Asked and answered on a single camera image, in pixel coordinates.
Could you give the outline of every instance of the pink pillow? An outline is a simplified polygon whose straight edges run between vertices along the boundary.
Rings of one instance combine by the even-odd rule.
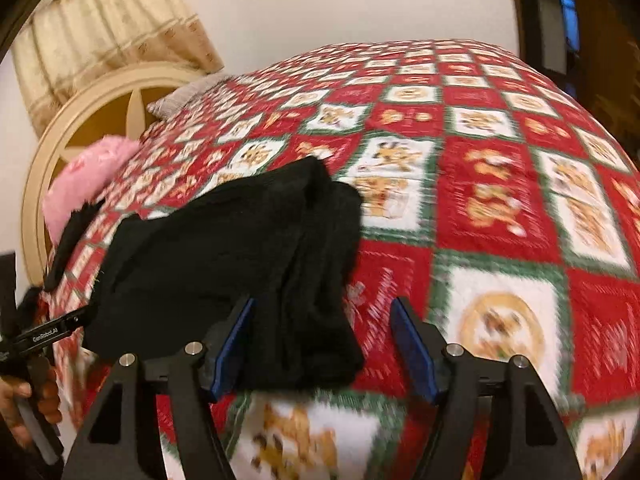
[[[72,211],[91,202],[139,149],[137,140],[104,136],[64,167],[42,200],[44,221],[54,245],[60,241]]]

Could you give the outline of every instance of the curved wooden headboard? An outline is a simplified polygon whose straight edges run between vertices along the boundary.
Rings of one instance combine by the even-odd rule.
[[[203,75],[170,62],[130,65],[97,79],[57,113],[40,139],[22,197],[22,252],[31,283],[41,283],[46,270],[51,244],[40,205],[55,176],[104,135],[138,139],[155,120],[146,104]]]

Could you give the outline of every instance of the blue gripper pad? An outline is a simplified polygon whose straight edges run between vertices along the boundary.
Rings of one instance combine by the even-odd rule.
[[[436,384],[433,359],[422,343],[420,335],[410,319],[410,314],[407,313],[398,298],[391,303],[390,325],[415,393],[427,402],[434,404],[440,391]]]
[[[228,319],[213,326],[203,339],[207,357],[198,373],[200,386],[209,392],[214,402],[218,402],[236,386],[244,363],[254,303],[248,298],[239,300]]]

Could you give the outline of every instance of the bedspread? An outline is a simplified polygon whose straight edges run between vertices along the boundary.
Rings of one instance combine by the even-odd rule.
[[[213,407],[239,478],[411,475],[433,413],[407,397],[388,326],[399,295],[475,355],[526,355],[585,478],[603,478],[629,446],[640,407],[638,172],[576,101],[509,52],[465,40],[326,46],[231,79],[142,140],[49,298],[52,316],[87,302],[133,212],[170,214],[308,155],[364,200],[345,293],[364,370],[340,392],[255,392]],[[78,417],[104,376],[87,379],[80,342],[79,332],[56,345]],[[176,478],[166,399],[158,409]]]

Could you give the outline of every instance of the curtain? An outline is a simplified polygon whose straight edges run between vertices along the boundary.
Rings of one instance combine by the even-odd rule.
[[[66,101],[111,70],[160,60],[206,72],[223,66],[183,0],[42,0],[12,54],[38,136]]]

